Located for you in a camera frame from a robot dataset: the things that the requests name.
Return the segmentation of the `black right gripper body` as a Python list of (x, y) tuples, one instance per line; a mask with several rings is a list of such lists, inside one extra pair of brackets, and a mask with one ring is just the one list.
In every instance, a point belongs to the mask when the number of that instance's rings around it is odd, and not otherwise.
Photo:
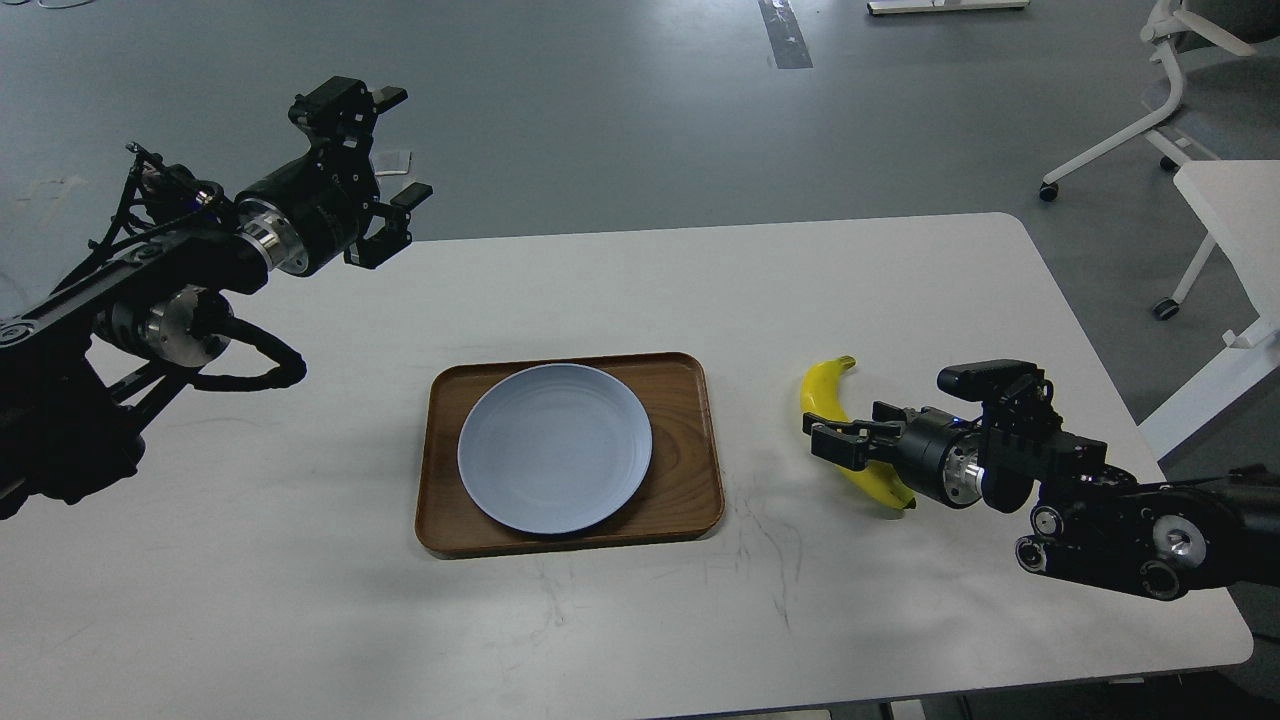
[(908, 407), (902, 423), (893, 465), (908, 488), (950, 509), (968, 509), (983, 498), (974, 421), (936, 407)]

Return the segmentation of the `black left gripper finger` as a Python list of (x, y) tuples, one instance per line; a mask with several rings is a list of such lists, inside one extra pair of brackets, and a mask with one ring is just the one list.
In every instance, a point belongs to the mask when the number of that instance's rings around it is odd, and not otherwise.
[(410, 224), (413, 210), (430, 199), (434, 188), (422, 182), (410, 182), (388, 202), (371, 202), (369, 214), (381, 220), (381, 227), (369, 237), (352, 242), (344, 250), (344, 263), (374, 270), (412, 242)]
[(397, 86), (370, 88), (361, 79), (333, 76), (297, 95), (288, 119), (308, 141), (306, 158), (320, 167), (369, 164), (379, 118), (408, 92)]

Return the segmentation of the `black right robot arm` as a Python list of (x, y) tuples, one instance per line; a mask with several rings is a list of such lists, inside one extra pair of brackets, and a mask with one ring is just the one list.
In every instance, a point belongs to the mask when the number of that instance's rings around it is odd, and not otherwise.
[(1157, 601), (1236, 583), (1277, 584), (1277, 475), (1262, 465), (1219, 477), (1143, 483), (1111, 465), (1107, 445), (1066, 432), (1053, 386), (1033, 363), (946, 366), (937, 386), (980, 405), (874, 402), (870, 419), (838, 401), (850, 356), (809, 366), (797, 395), (812, 455), (895, 511), (929, 498), (1030, 511), (1015, 543), (1024, 571)]

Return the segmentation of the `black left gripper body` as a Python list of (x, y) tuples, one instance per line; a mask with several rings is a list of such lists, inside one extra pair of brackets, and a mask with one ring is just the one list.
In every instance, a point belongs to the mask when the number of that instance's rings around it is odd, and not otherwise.
[(236, 209), (246, 220), (279, 217), (288, 229), (287, 255), (276, 268), (310, 277), (365, 236), (379, 199), (369, 155), (303, 156), (238, 192)]

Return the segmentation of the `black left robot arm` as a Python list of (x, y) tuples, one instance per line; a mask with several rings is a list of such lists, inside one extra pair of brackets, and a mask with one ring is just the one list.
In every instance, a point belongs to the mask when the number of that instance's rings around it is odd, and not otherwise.
[(3, 320), (3, 516), (42, 496), (78, 503), (134, 475), (143, 432), (183, 389), (298, 384), (303, 356), (234, 314), (271, 273), (305, 278), (342, 259), (375, 269), (407, 249), (433, 188), (385, 199), (378, 120), (407, 99), (335, 76), (294, 99), (308, 141), (236, 196), (132, 143), (105, 236), (41, 302)]

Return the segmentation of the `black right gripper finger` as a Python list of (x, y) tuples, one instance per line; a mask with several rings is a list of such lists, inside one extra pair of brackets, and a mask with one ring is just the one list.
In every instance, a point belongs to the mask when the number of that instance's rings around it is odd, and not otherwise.
[(840, 402), (823, 401), (805, 406), (804, 434), (820, 430), (837, 436), (900, 436), (908, 420), (905, 409), (882, 402), (873, 402), (869, 416), (854, 416)]
[(872, 462), (895, 465), (902, 424), (812, 424), (810, 454), (850, 471)]

